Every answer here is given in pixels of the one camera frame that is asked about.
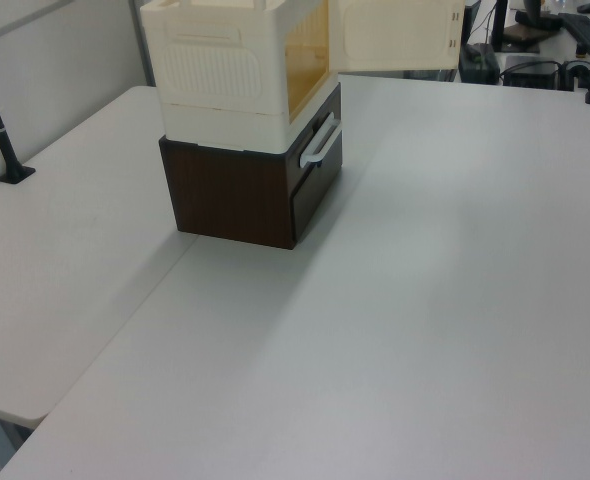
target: drawer handle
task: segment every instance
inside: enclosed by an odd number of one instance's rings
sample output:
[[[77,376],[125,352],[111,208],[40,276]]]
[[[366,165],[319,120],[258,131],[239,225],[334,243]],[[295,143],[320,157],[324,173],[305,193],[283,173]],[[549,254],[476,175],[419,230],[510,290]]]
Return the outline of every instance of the drawer handle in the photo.
[[[331,112],[299,157],[299,166],[304,167],[309,162],[319,163],[324,160],[340,133],[342,133],[342,121],[336,120],[335,114]]]

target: ventilation grille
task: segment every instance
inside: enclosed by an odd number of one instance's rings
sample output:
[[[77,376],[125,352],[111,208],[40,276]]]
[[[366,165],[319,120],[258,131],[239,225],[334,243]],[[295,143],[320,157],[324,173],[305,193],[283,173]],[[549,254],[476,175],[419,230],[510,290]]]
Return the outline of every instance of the ventilation grille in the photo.
[[[241,48],[169,45],[164,52],[168,83],[181,92],[229,97],[258,97],[257,59]]]

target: computer mouse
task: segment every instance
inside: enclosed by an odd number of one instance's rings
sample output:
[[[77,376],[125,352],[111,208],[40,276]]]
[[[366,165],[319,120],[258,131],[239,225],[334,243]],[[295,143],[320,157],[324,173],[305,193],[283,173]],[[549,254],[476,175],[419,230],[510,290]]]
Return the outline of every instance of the computer mouse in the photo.
[[[590,3],[585,3],[584,5],[577,7],[577,13],[590,13]]]

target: table surface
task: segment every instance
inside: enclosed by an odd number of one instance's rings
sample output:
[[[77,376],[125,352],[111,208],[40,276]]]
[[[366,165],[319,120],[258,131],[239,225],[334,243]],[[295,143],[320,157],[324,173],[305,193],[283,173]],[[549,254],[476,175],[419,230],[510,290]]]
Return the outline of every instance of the table surface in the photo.
[[[590,106],[341,81],[302,243],[199,237],[0,480],[590,479]]]
[[[156,92],[135,88],[0,184],[0,418],[35,427],[194,240],[162,135]]]

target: brown wooden drawer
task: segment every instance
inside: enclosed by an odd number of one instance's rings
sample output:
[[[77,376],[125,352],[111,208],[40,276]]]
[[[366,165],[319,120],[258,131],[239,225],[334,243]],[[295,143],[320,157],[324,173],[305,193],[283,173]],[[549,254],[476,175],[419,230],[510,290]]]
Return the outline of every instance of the brown wooden drawer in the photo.
[[[160,140],[177,228],[183,232],[291,249],[341,168],[341,135],[321,163],[300,156],[332,113],[340,86],[288,152],[271,155]]]

